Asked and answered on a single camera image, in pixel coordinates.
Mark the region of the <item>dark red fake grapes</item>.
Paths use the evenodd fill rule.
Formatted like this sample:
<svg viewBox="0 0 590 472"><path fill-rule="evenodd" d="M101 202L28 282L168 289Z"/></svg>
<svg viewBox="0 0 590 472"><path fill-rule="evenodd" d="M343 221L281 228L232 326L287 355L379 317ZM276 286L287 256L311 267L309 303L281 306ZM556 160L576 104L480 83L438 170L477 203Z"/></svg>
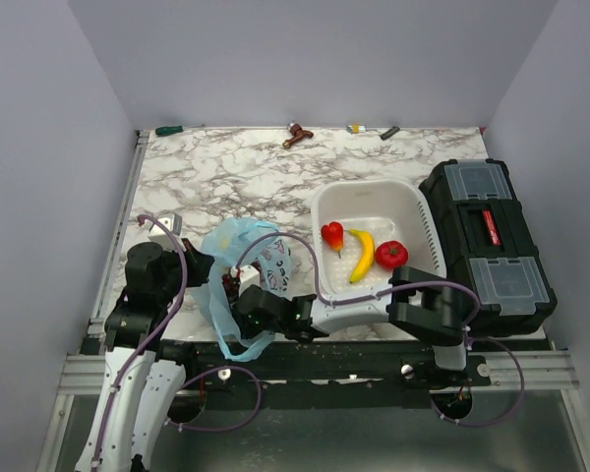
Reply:
<svg viewBox="0 0 590 472"><path fill-rule="evenodd" d="M221 279L227 300L230 304L232 304L239 297L240 278L238 276L232 276L229 273L225 273L222 275Z"/></svg>

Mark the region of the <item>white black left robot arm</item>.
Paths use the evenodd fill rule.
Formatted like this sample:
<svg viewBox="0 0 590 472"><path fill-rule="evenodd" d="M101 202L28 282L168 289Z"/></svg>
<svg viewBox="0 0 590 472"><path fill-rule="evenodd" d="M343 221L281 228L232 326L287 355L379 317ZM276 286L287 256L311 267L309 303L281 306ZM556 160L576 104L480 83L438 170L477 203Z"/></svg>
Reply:
<svg viewBox="0 0 590 472"><path fill-rule="evenodd" d="M103 385L78 471L148 471L176 392L199 373L191 343L167 341L159 326L182 289L207 282L213 259L192 243L183 252L154 242L132 247L125 286L107 317Z"/></svg>

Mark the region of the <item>red fake tomato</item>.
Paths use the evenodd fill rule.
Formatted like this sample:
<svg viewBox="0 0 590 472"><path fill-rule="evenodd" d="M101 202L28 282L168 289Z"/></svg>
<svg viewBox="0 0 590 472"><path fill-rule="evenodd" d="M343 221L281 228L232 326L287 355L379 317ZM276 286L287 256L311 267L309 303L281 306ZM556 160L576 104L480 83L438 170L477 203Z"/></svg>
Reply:
<svg viewBox="0 0 590 472"><path fill-rule="evenodd" d="M409 252L400 242L391 240L380 244L375 251L376 263L385 270L394 270L408 263Z"/></svg>

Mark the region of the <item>red fake strawberry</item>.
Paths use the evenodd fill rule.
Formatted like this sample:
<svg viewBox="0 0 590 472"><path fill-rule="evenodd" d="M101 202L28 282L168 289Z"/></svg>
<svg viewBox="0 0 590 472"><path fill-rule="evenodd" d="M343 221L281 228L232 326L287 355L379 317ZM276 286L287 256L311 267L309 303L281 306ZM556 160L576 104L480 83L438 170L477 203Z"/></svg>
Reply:
<svg viewBox="0 0 590 472"><path fill-rule="evenodd" d="M321 236L328 247L341 257L344 246L344 230L338 221L332 221L321 228Z"/></svg>

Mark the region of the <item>yellow fake banana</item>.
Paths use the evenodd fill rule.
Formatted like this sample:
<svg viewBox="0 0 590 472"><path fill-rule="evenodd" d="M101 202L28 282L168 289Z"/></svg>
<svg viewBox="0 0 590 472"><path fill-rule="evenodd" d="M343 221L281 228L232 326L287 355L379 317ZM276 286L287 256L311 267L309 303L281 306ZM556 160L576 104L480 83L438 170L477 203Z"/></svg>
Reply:
<svg viewBox="0 0 590 472"><path fill-rule="evenodd" d="M376 246L373 236L367 231L351 229L350 234L359 241L362 250L361 257L349 278L349 282L354 284L364 279L370 271L375 260Z"/></svg>

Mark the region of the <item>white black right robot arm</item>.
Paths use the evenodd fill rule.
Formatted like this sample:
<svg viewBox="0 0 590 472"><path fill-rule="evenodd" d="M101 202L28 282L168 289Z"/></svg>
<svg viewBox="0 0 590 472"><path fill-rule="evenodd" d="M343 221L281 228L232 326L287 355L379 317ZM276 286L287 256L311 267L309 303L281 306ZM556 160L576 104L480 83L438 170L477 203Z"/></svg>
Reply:
<svg viewBox="0 0 590 472"><path fill-rule="evenodd" d="M302 343L340 330L389 324L434 349L433 373L442 384L457 384L468 374L467 328L481 303L470 288L420 269L402 266L370 289L287 299L253 283L230 303L246 338L264 331Z"/></svg>

